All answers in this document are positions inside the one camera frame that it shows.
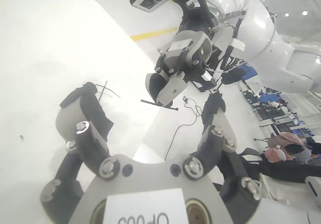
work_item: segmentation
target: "black cable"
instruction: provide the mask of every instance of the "black cable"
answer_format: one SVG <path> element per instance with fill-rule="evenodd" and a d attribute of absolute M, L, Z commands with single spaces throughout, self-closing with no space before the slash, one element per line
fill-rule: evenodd
<path fill-rule="evenodd" d="M 176 133 L 177 133 L 177 131 L 179 130 L 179 128 L 180 128 L 180 127 L 182 127 L 182 126 L 191 126 L 191 125 L 195 124 L 195 123 L 196 123 L 197 118 L 198 118 L 199 116 L 201 116 L 201 114 L 202 114 L 202 109 L 201 109 L 201 107 L 199 107 L 199 106 L 197 105 L 197 103 L 196 103 L 196 101 L 195 101 L 195 100 L 190 99 L 190 98 L 186 98 L 186 99 L 187 99 L 187 100 L 185 101 L 184 107 L 186 107 L 186 104 L 187 104 L 187 101 L 188 101 L 188 100 L 192 100 L 192 101 L 194 101 L 194 102 L 195 102 L 195 109 L 196 109 L 196 113 L 194 112 L 194 110 L 193 110 L 193 108 L 192 108 L 192 107 L 186 107 L 186 108 L 190 108 L 190 109 L 192 109 L 192 111 L 193 111 L 193 113 L 194 113 L 194 115 L 195 115 L 195 121 L 194 121 L 192 124 L 189 124 L 189 125 L 187 125 L 187 124 L 180 125 L 180 126 L 176 129 L 176 131 L 175 131 L 175 133 L 174 133 L 174 136 L 173 136 L 173 139 L 172 139 L 172 142 L 171 142 L 171 144 L 170 144 L 170 147 L 168 148 L 168 151 L 167 151 L 167 153 L 166 153 L 165 160 L 166 160 L 167 155 L 168 155 L 168 153 L 169 153 L 169 151 L 170 151 L 170 149 L 171 149 L 171 147 L 172 147 L 172 144 L 173 144 L 174 138 L 175 138 Z"/>
<path fill-rule="evenodd" d="M 104 86 L 102 86 L 102 85 L 99 85 L 99 84 L 95 84 L 96 86 L 100 86 L 100 87 L 103 87 L 103 88 L 105 88 L 106 90 L 109 90 L 109 91 L 111 91 L 113 94 L 115 94 L 118 98 L 121 98 L 121 97 L 119 97 L 116 93 L 114 93 L 111 89 L 109 89 L 109 88 L 106 88 L 106 87 L 104 87 Z"/>

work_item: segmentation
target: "person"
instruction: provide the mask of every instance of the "person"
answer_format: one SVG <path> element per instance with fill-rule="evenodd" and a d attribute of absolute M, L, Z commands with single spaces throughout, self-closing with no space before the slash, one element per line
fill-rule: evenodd
<path fill-rule="evenodd" d="M 308 176 L 321 177 L 321 166 L 301 164 L 295 160 L 272 163 L 268 161 L 264 154 L 261 154 L 261 158 L 262 161 L 258 163 L 249 163 L 242 157 L 242 163 L 249 177 L 253 180 L 259 181 L 260 173 L 273 179 L 303 184 Z"/>
<path fill-rule="evenodd" d="M 275 107 L 280 108 L 282 104 L 285 104 L 285 100 L 281 99 L 278 94 L 269 94 L 269 93 L 263 93 L 259 97 L 259 105 L 253 105 L 253 108 L 262 108 L 264 104 L 268 107 Z"/>
<path fill-rule="evenodd" d="M 308 161 L 321 153 L 321 148 L 318 143 L 310 143 L 301 141 L 294 133 L 281 132 L 280 135 L 271 137 L 267 144 L 269 148 L 265 151 L 264 156 L 269 162 L 275 163 L 282 160 L 296 159 L 300 163 L 307 164 Z"/>

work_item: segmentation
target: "small black object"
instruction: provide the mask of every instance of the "small black object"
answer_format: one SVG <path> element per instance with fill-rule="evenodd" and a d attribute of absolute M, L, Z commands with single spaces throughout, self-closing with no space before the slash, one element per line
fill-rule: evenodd
<path fill-rule="evenodd" d="M 155 105 L 155 106 L 158 106 L 158 107 L 163 107 L 163 108 L 175 110 L 175 111 L 178 111 L 178 110 L 179 110 L 178 108 L 172 108 L 172 107 L 167 107 L 167 106 L 158 105 L 157 103 L 150 102 L 150 101 L 147 101 L 147 100 L 141 100 L 141 102 L 148 103 L 148 104 L 151 104 L 151 105 Z"/>
<path fill-rule="evenodd" d="M 126 164 L 124 167 L 123 167 L 123 175 L 125 177 L 129 177 L 130 175 L 132 175 L 133 173 L 133 166 L 131 164 Z"/>
<path fill-rule="evenodd" d="M 171 165 L 171 174 L 174 176 L 174 177 L 178 177 L 181 173 L 181 168 L 179 165 L 177 164 L 172 164 Z"/>

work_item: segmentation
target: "white cable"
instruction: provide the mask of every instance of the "white cable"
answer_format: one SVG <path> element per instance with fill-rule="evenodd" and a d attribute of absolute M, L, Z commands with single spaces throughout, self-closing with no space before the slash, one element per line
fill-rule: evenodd
<path fill-rule="evenodd" d="M 256 55 L 253 56 L 252 58 L 250 58 L 249 60 L 247 60 L 247 61 L 245 61 L 245 62 L 243 62 L 243 63 L 240 63 L 239 65 L 237 65 L 237 66 L 235 66 L 235 67 L 233 67 L 233 68 L 231 68 L 231 69 L 229 69 L 229 70 L 226 70 L 226 71 L 217 71 L 217 70 L 213 70 L 212 68 L 209 68 L 209 67 L 207 68 L 207 70 L 208 70 L 208 71 L 211 71 L 211 72 L 215 72 L 215 73 L 227 73 L 227 72 L 230 72 L 231 70 L 233 70 L 233 69 L 235 69 L 235 68 L 240 67 L 241 65 L 244 65 L 244 64 L 250 62 L 251 60 L 257 58 L 260 54 L 262 54 L 262 53 L 270 46 L 270 44 L 271 44 L 271 42 L 272 42 L 272 40 L 273 40 L 273 38 L 274 38 L 275 32 L 276 32 L 276 17 L 275 17 L 274 15 L 271 15 L 270 17 L 273 18 L 273 20 L 274 20 L 273 33 L 272 33 L 272 36 L 271 36 L 270 41 L 267 43 L 267 45 L 263 48 L 263 50 L 262 50 L 261 52 L 259 52 L 258 54 L 256 54 Z"/>

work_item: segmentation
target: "label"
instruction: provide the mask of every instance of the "label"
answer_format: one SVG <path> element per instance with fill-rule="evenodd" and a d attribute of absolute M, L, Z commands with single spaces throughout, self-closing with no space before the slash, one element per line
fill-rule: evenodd
<path fill-rule="evenodd" d="M 186 39 L 182 41 L 173 42 L 170 48 L 167 51 L 182 50 L 187 47 L 192 39 Z"/>
<path fill-rule="evenodd" d="M 244 51 L 244 49 L 245 49 L 245 43 L 243 43 L 240 40 L 237 40 L 235 38 L 232 38 L 230 45 L 233 46 L 234 48 L 241 50 L 241 51 Z"/>
<path fill-rule="evenodd" d="M 109 195 L 103 224 L 188 224 L 181 189 Z"/>

